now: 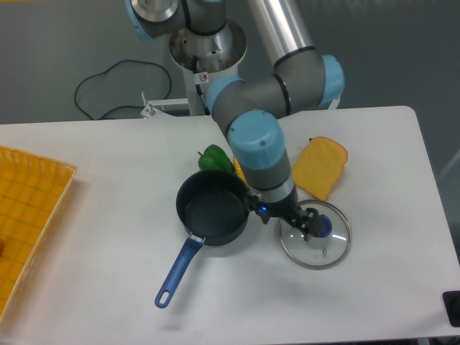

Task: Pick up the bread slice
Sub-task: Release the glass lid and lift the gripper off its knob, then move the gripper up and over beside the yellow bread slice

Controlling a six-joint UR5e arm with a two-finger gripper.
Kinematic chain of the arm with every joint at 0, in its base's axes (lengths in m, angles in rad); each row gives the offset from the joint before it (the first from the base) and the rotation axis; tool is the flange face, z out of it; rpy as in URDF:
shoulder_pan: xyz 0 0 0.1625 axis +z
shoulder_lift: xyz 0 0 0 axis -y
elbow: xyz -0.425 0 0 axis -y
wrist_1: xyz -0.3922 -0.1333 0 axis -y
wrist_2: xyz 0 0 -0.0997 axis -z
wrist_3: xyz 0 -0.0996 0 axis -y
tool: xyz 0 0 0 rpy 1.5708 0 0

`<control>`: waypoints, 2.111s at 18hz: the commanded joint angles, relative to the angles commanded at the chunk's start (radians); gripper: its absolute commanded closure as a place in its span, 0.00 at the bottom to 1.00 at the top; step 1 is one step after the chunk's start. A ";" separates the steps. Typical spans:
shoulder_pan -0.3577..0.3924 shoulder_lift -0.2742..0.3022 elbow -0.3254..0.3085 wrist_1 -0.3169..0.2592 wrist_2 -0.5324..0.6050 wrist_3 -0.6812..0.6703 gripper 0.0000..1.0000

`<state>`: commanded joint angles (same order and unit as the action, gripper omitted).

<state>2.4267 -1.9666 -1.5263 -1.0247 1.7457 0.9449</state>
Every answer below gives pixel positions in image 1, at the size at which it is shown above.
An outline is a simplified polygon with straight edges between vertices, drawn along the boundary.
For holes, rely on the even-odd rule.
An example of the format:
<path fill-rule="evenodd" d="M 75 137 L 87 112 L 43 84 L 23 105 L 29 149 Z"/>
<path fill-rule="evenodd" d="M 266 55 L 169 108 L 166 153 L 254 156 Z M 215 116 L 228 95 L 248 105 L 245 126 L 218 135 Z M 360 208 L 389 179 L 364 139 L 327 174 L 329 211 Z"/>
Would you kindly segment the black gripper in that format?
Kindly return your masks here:
<path fill-rule="evenodd" d="M 266 224 L 271 218 L 279 218 L 287 222 L 291 227 L 297 229 L 303 235 L 305 242 L 309 241 L 309 234 L 313 237 L 320 237 L 323 231 L 323 221 L 320 213 L 315 208 L 307 208 L 307 216 L 299 214 L 298 194 L 293 188 L 280 201 L 262 201 L 255 194 L 246 193 L 246 207 L 249 211 L 255 212 Z"/>

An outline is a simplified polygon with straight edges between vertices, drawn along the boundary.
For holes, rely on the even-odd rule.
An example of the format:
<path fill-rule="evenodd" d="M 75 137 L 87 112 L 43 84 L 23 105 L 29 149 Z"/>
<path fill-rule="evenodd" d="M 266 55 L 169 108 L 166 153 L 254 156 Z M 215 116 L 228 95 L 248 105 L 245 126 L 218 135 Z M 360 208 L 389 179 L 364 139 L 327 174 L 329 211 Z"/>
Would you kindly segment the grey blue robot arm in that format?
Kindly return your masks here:
<path fill-rule="evenodd" d="M 332 225 L 298 205 L 279 119 L 338 99 L 344 72 L 337 59 L 317 53 L 294 1 L 251 1 L 249 8 L 267 49 L 273 74 L 256 83 L 234 70 L 239 58 L 223 1 L 128 1 L 138 33 L 170 35 L 179 65 L 210 81 L 187 82 L 190 111 L 218 124 L 258 200 L 263 220 L 278 217 L 304 233 L 324 237 Z"/>

